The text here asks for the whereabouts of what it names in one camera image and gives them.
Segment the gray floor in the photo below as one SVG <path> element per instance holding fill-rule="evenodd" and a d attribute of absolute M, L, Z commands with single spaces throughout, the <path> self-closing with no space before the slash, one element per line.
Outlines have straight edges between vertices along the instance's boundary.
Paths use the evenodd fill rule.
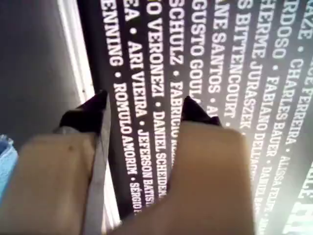
<path fill-rule="evenodd" d="M 0 46 L 0 134 L 19 149 L 79 102 L 57 1 L 0 1 Z"/>

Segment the bullet dot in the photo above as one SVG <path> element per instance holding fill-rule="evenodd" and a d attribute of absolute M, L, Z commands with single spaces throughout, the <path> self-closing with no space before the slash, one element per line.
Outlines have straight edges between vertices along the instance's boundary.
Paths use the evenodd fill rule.
<path fill-rule="evenodd" d="M 135 28 L 131 28 L 129 31 L 130 31 L 131 34 L 136 34 L 137 33 L 137 29 L 135 29 Z"/>
<path fill-rule="evenodd" d="M 121 75 L 122 75 L 122 74 L 121 74 L 120 72 L 116 72 L 116 73 L 115 73 L 115 77 L 121 77 Z"/>
<path fill-rule="evenodd" d="M 303 46 L 298 47 L 299 52 L 303 52 L 303 50 L 304 50 Z"/>

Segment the blue object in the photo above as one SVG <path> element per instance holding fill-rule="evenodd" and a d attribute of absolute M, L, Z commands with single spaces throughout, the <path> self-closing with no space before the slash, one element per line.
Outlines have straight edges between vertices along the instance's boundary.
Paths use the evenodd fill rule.
<path fill-rule="evenodd" d="M 5 135 L 0 135 L 0 202 L 17 159 L 18 153 L 13 147 L 13 141 Z"/>

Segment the white light strip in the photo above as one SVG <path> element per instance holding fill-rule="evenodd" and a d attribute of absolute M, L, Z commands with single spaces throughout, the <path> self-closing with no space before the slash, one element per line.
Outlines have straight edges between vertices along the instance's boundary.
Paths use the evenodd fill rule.
<path fill-rule="evenodd" d="M 67 43 L 68 53 L 75 77 L 80 103 L 94 96 L 94 87 L 88 62 L 83 30 L 76 0 L 58 0 L 58 6 Z M 114 228 L 120 223 L 110 167 L 107 161 L 104 182 L 104 205 L 102 228 Z"/>

